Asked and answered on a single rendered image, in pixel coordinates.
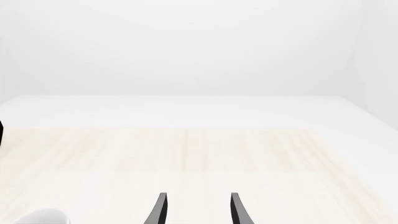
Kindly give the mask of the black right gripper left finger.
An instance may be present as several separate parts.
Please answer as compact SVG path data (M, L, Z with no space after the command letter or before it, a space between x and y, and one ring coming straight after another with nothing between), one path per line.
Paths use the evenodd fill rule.
M144 224L165 224L167 218L167 194L162 192Z

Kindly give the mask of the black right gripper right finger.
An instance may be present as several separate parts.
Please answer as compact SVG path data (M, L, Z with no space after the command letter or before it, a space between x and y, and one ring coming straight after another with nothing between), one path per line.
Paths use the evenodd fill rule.
M231 194L230 210L233 224L254 224L236 192Z

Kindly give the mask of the white mug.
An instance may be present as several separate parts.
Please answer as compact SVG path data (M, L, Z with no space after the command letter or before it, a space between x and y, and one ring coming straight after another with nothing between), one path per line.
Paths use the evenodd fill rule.
M21 216L12 224L71 224L71 221L61 210L43 208Z

